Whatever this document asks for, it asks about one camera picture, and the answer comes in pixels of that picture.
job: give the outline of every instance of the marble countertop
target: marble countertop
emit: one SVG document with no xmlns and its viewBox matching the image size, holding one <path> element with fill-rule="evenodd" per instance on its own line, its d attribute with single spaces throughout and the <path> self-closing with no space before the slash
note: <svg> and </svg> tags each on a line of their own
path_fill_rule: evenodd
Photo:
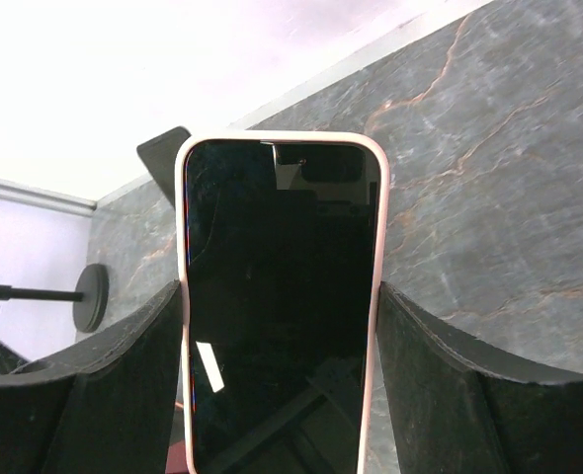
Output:
<svg viewBox="0 0 583 474">
<path fill-rule="evenodd" d="M 255 128 L 366 133 L 390 162 L 383 278 L 510 353 L 583 372 L 583 2 L 495 0 Z M 105 325 L 177 276 L 153 183 L 99 208 Z M 377 368 L 369 473 L 398 472 Z"/>
</svg>

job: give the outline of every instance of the black foam holder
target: black foam holder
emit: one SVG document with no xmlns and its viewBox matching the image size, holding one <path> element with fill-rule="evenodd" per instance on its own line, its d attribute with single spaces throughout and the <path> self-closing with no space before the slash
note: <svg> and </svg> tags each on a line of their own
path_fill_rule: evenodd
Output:
<svg viewBox="0 0 583 474">
<path fill-rule="evenodd" d="M 0 474 L 164 473 L 181 338 L 173 281 L 104 331 L 0 374 Z"/>
<path fill-rule="evenodd" d="M 583 473 L 583 374 L 489 346 L 388 283 L 377 338 L 403 474 Z"/>
</svg>

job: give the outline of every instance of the round stand base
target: round stand base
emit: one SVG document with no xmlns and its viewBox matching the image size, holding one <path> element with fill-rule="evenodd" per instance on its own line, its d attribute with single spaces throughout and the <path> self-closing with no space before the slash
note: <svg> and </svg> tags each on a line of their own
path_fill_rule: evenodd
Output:
<svg viewBox="0 0 583 474">
<path fill-rule="evenodd" d="M 82 333 L 93 333 L 103 321 L 107 307 L 110 291 L 107 267 L 101 264 L 85 267 L 76 283 L 76 291 L 83 293 L 83 301 L 75 302 L 72 308 L 74 325 Z"/>
</svg>

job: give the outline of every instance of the black screen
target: black screen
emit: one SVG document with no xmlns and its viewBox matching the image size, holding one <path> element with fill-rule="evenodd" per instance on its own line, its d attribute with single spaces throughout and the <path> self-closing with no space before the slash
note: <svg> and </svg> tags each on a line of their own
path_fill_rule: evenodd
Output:
<svg viewBox="0 0 583 474">
<path fill-rule="evenodd" d="M 375 157 L 351 144 L 212 140 L 185 173 L 198 473 L 354 474 Z"/>
</svg>

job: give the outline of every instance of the smartphone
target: smartphone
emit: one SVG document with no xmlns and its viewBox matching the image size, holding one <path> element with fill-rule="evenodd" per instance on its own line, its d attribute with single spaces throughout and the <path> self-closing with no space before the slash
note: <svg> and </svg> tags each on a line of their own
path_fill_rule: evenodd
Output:
<svg viewBox="0 0 583 474">
<path fill-rule="evenodd" d="M 364 472 L 388 198 L 354 133 L 191 137 L 176 160 L 192 474 Z"/>
</svg>

